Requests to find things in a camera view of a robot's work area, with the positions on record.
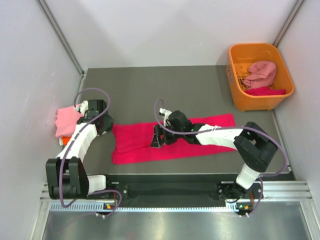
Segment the magenta t-shirt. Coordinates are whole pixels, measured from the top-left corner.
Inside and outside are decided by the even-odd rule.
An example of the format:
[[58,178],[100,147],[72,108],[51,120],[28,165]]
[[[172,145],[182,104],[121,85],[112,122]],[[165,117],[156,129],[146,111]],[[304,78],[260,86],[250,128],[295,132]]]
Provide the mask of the magenta t-shirt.
[[183,139],[160,148],[151,147],[156,122],[114,124],[115,149],[111,155],[113,164],[126,165],[151,161],[215,155],[233,152],[234,149],[216,145],[189,144]]

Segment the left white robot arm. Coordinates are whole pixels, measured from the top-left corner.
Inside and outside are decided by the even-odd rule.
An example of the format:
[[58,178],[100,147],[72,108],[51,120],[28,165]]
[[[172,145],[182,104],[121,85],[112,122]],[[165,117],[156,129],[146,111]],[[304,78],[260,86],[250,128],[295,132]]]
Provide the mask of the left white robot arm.
[[63,150],[45,164],[51,199],[85,199],[94,192],[106,199],[113,194],[114,187],[105,175],[87,175],[83,165],[92,141],[112,130],[114,120],[106,108],[104,100],[95,99],[58,109],[56,137],[69,139]]

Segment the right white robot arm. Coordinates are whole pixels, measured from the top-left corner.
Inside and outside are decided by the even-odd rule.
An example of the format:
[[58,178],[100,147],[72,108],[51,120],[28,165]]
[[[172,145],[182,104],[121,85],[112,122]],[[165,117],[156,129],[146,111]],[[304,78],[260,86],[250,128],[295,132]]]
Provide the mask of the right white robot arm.
[[233,192],[239,198],[251,193],[253,183],[267,170],[278,150],[277,145],[254,122],[240,128],[229,128],[193,123],[179,110],[171,112],[161,108],[159,115],[164,122],[153,127],[152,148],[174,144],[181,138],[188,144],[226,147],[240,154],[244,165],[233,185]]

